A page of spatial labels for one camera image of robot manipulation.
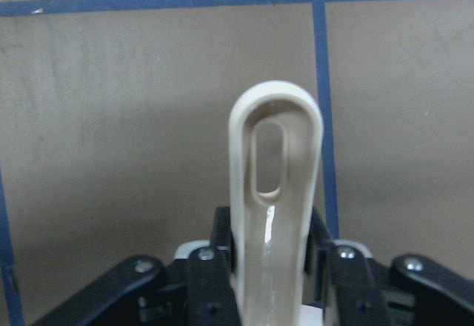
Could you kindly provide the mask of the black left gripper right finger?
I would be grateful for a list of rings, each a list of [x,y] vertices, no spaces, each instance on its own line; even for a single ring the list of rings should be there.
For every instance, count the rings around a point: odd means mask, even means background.
[[[386,299],[376,286],[364,254],[337,242],[313,210],[304,272],[314,279],[314,301],[323,325],[391,325]]]

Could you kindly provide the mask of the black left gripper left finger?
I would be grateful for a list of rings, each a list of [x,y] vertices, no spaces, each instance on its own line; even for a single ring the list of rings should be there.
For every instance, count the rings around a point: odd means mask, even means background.
[[[241,324],[230,282],[235,264],[230,208],[217,207],[209,245],[196,248],[187,260],[188,325]]]

